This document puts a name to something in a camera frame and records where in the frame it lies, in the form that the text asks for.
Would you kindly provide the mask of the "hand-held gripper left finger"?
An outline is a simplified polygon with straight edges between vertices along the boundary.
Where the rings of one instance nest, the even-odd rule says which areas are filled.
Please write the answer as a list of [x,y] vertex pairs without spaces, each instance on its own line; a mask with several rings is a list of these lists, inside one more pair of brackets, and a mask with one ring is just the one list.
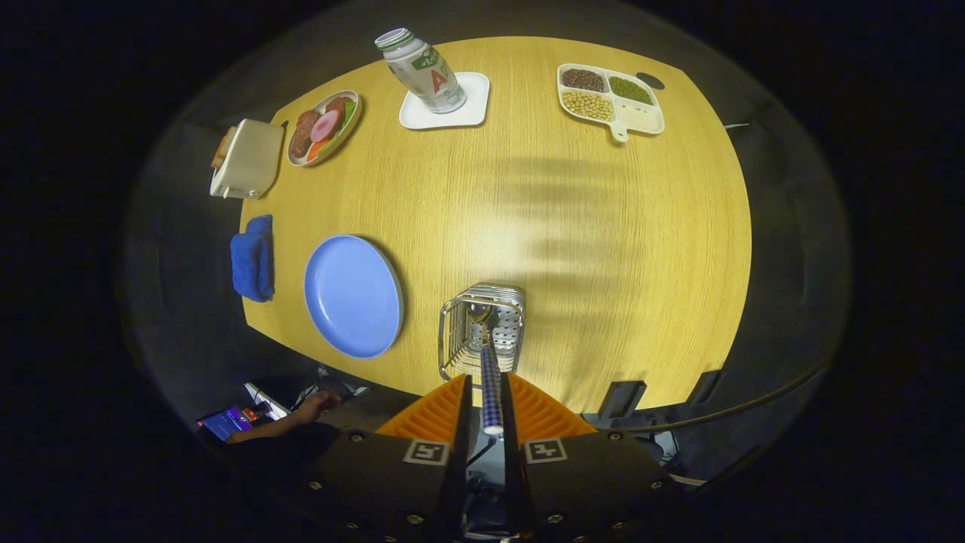
[[472,424],[462,375],[375,431],[341,430],[299,472],[299,513],[325,541],[461,541]]

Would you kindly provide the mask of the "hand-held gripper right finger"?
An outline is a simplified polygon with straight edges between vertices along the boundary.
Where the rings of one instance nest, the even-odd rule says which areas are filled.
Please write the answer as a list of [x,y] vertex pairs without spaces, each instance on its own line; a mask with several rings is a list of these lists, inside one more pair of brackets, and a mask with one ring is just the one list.
[[502,409],[509,523],[524,542],[664,539],[683,489],[640,440],[596,429],[513,373]]

